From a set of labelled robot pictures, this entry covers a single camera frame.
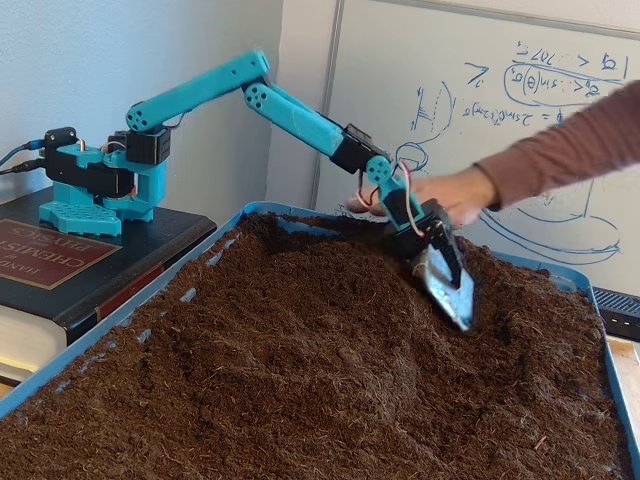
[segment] table surface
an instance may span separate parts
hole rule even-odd
[[[620,383],[627,398],[631,423],[640,437],[640,343],[628,342],[609,337],[609,345],[618,369]],[[0,383],[0,398],[12,390],[8,385]]]

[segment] soil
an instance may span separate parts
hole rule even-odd
[[[463,242],[463,334],[340,222],[248,217],[0,424],[0,478],[632,478],[583,296]]]

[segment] gold lettering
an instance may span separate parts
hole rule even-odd
[[[34,256],[37,256],[41,260],[51,260],[53,257],[56,256],[56,254],[53,252],[45,252],[44,250],[39,250],[39,252],[40,253],[38,255],[34,255]]]
[[[84,265],[84,262],[78,258],[67,258],[65,265],[71,268],[79,268]]]
[[[9,243],[6,246],[3,246],[2,248],[5,250],[15,250],[16,248],[20,248],[21,245],[19,243]]]
[[[56,245],[70,248],[72,250],[78,250],[80,252],[86,252],[91,248],[91,245],[87,245],[86,243],[72,242],[71,240],[65,240],[64,238],[58,238],[56,240]]]
[[[14,252],[26,254],[26,253],[29,253],[31,250],[33,250],[33,248],[28,247],[26,245],[20,245],[18,248],[14,250]]]
[[[20,265],[19,263],[10,262],[8,260],[0,261],[0,267],[10,268],[11,270],[18,270],[29,275],[35,275],[40,271],[39,268],[28,267],[26,265]]]
[[[35,232],[31,231],[31,230],[25,230],[24,228],[14,228],[11,230],[11,233],[13,233],[14,235],[19,235],[21,237],[33,237],[33,234]]]

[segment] brown sleeve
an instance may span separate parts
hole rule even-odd
[[[475,165],[508,207],[552,188],[605,175],[640,162],[640,81],[627,84],[561,127],[520,140]]]

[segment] book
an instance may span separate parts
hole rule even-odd
[[[38,219],[47,188],[0,205],[0,378],[22,382],[217,229],[157,208],[119,237],[67,235]]]

